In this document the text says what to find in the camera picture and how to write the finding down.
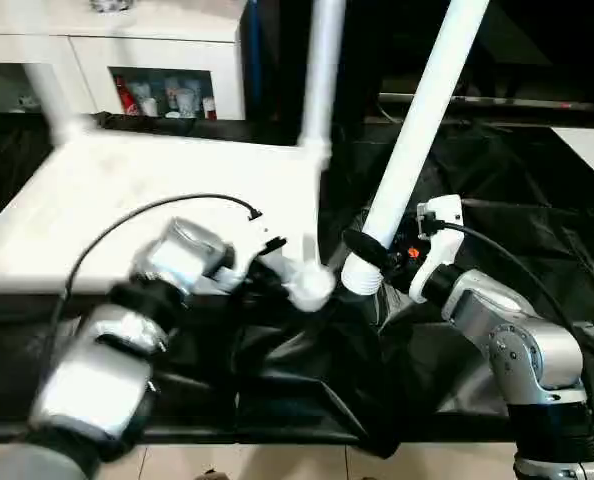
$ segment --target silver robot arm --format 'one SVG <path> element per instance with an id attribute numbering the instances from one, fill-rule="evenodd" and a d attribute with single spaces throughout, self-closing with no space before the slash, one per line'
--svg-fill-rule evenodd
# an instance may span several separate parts
<path id="1" fill-rule="evenodd" d="M 577 341 L 541 318 L 506 285 L 477 270 L 456 267 L 463 233 L 427 228 L 437 221 L 463 225 L 459 196 L 433 198 L 418 206 L 419 239 L 430 244 L 423 261 L 413 248 L 415 256 L 402 263 L 401 251 L 411 247 L 407 242 L 389 252 L 363 233 L 346 232 L 344 240 L 414 302 L 440 307 L 443 319 L 490 362 L 508 406 L 519 479 L 594 480 L 594 426 Z"/>
<path id="2" fill-rule="evenodd" d="M 93 478 L 102 462 L 127 453 L 157 395 L 153 356 L 166 351 L 198 284 L 230 292 L 253 259 L 272 249 L 267 237 L 267 228 L 251 222 L 239 243 L 227 245 L 199 225 L 173 219 L 137 255 L 130 278 L 86 319 L 35 400 L 30 433 L 0 457 L 0 480 Z M 332 292 L 332 274 L 321 266 L 277 255 L 271 263 L 297 308 L 316 310 Z M 306 288 L 309 279 L 321 288 Z"/>
<path id="3" fill-rule="evenodd" d="M 515 435 L 517 477 L 594 479 L 594 428 L 573 336 L 477 270 L 457 277 L 442 317 L 490 362 Z"/>

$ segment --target white pipe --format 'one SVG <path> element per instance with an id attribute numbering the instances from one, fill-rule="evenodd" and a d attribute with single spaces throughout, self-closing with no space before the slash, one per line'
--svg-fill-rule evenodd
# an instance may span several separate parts
<path id="1" fill-rule="evenodd" d="M 10 24 L 19 34 L 19 49 L 23 58 L 28 60 L 24 70 L 50 125 L 53 144 L 64 144 L 89 129 L 93 123 L 72 111 L 53 66 L 35 63 L 39 56 L 48 57 L 54 62 L 60 61 L 53 40 L 48 35 L 48 13 L 44 1 L 24 0 L 20 3 L 18 0 L 7 0 L 6 7 Z"/>
<path id="2" fill-rule="evenodd" d="M 388 248 L 417 183 L 489 0 L 452 0 L 430 53 L 415 98 L 375 195 L 363 232 Z M 351 254 L 342 282 L 358 295 L 372 295 L 382 276 Z"/>
<path id="3" fill-rule="evenodd" d="M 330 125 L 345 12 L 346 0 L 317 0 L 313 6 L 298 145 L 312 150 L 323 168 L 330 157 Z"/>

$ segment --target floor tile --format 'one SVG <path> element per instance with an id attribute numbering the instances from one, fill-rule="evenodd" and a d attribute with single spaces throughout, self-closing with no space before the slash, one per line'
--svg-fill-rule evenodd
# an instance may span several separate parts
<path id="1" fill-rule="evenodd" d="M 209 469 L 230 480 L 346 480 L 343 447 L 150 446 L 141 480 L 189 479 Z"/>
<path id="2" fill-rule="evenodd" d="M 388 460 L 348 449 L 349 480 L 514 480 L 512 443 L 409 443 Z"/>
<path id="3" fill-rule="evenodd" d="M 136 447 L 121 460 L 102 466 L 98 480 L 138 480 L 144 462 L 146 447 Z"/>

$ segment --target black cable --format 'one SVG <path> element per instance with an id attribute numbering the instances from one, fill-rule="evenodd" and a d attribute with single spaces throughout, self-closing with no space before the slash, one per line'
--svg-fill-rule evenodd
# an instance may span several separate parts
<path id="1" fill-rule="evenodd" d="M 88 256 L 88 254 L 104 239 L 106 238 L 111 232 L 122 226 L 124 223 L 132 220 L 133 218 L 141 215 L 144 212 L 152 210 L 153 208 L 161 207 L 162 205 L 167 205 L 169 203 L 181 202 L 184 200 L 195 200 L 195 199 L 202 199 L 202 198 L 216 198 L 220 200 L 227 200 L 229 202 L 237 203 L 250 211 L 250 219 L 254 220 L 262 215 L 262 213 L 255 209 L 252 205 L 244 200 L 240 200 L 239 198 L 232 197 L 230 195 L 222 195 L 219 193 L 194 193 L 188 195 L 178 195 L 176 197 L 168 197 L 162 200 L 157 200 L 155 202 L 149 203 L 140 207 L 132 212 L 124 215 L 115 223 L 113 223 L 110 227 L 106 228 L 101 234 L 97 236 L 79 255 L 75 264 L 73 265 L 68 277 L 66 277 L 66 282 L 64 284 L 64 289 L 62 290 L 61 294 L 59 295 L 59 299 L 55 304 L 55 308 L 52 311 L 52 315 L 50 317 L 50 323 L 48 325 L 48 333 L 46 335 L 46 339 L 44 340 L 44 345 L 42 349 L 41 359 L 39 362 L 39 384 L 37 386 L 37 393 L 39 389 L 41 389 L 46 375 L 50 369 L 50 359 L 52 358 L 53 351 L 55 348 L 55 340 L 57 338 L 57 331 L 59 329 L 59 320 L 62 316 L 64 307 L 66 306 L 66 302 L 70 298 L 73 284 L 75 283 L 75 277 L 79 272 L 79 269 Z"/>
<path id="2" fill-rule="evenodd" d="M 524 265 L 521 260 L 519 260 L 519 258 L 517 258 L 515 255 L 513 255 L 510 251 L 506 250 L 506 248 L 504 248 L 502 245 L 500 245 L 499 243 L 494 241 L 492 238 L 489 238 L 486 235 L 484 235 L 483 233 L 473 230 L 472 228 L 468 228 L 463 225 L 458 225 L 456 223 L 444 222 L 442 220 L 435 221 L 434 225 L 440 229 L 446 228 L 449 230 L 457 230 L 459 232 L 462 232 L 462 233 L 465 233 L 472 237 L 475 237 L 478 240 L 482 241 L 483 243 L 486 243 L 487 245 L 491 246 L 498 252 L 502 253 L 508 260 L 510 260 L 513 264 L 515 264 L 515 266 L 517 266 L 517 268 L 519 268 L 522 272 L 524 272 L 532 280 L 532 282 L 535 284 L 535 286 L 544 295 L 546 300 L 548 300 L 548 303 L 550 303 L 550 306 L 552 307 L 553 311 L 555 312 L 555 315 L 559 318 L 561 325 L 566 330 L 568 330 L 570 332 L 570 334 L 577 341 L 577 343 L 580 345 L 580 347 L 583 345 L 583 347 L 588 351 L 588 353 L 590 353 L 594 357 L 594 345 L 592 345 L 589 342 L 581 341 L 581 339 L 578 337 L 578 335 L 576 334 L 576 332 L 574 330 L 573 322 L 564 313 L 564 310 L 563 310 L 562 306 L 559 304 L 559 302 L 557 301 L 557 299 L 555 299 L 555 297 L 553 297 L 551 295 L 551 293 L 548 291 L 548 288 L 546 287 L 546 285 L 544 285 L 542 283 L 542 281 L 539 280 L 539 278 L 537 278 L 537 276 L 533 272 L 531 272 L 530 269 L 526 265 Z M 586 388 L 586 395 L 588 397 L 588 403 L 590 405 L 590 411 L 591 411 L 591 415 L 592 415 L 593 423 L 594 423 L 593 387 L 590 382 L 590 377 L 588 375 L 588 371 L 587 371 L 585 365 L 582 368 L 581 380 Z"/>

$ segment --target cabinet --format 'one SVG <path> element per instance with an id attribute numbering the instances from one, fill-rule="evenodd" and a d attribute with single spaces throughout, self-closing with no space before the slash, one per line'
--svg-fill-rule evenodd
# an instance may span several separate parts
<path id="1" fill-rule="evenodd" d="M 41 15 L 33 14 L 37 21 L 14 28 L 4 3 L 0 1 L 0 111 L 35 108 L 37 92 L 22 68 L 33 63 L 46 65 L 48 78 L 61 90 L 51 93 L 50 101 L 67 102 L 78 113 L 123 113 L 115 84 L 120 76 L 129 90 L 147 85 L 160 116 L 179 111 L 174 98 L 164 97 L 184 89 L 198 105 L 197 115 L 204 114 L 206 99 L 217 118 L 244 119 L 239 27 L 246 0 L 136 0 L 128 11 L 107 14 L 94 12 L 89 0 L 42 0 Z M 23 8 L 33 5 L 19 1 Z M 21 51 L 38 36 L 50 48 Z M 139 97 L 143 88 L 130 93 Z"/>
<path id="2" fill-rule="evenodd" d="M 77 112 L 95 110 L 82 72 L 68 38 L 52 36 L 43 39 L 48 48 L 22 52 L 22 35 L 0 35 L 0 112 L 41 109 L 39 95 L 23 66 L 37 65 L 54 83 L 55 102 L 65 102 Z"/>
<path id="3" fill-rule="evenodd" d="M 135 84 L 146 84 L 160 116 L 178 110 L 166 89 L 194 90 L 197 103 L 214 98 L 217 118 L 244 118 L 239 45 L 235 43 L 154 40 L 137 38 L 74 37 L 70 39 L 82 67 L 96 109 L 122 113 L 114 77 L 121 76 L 137 97 Z M 186 88 L 191 82 L 199 89 Z"/>

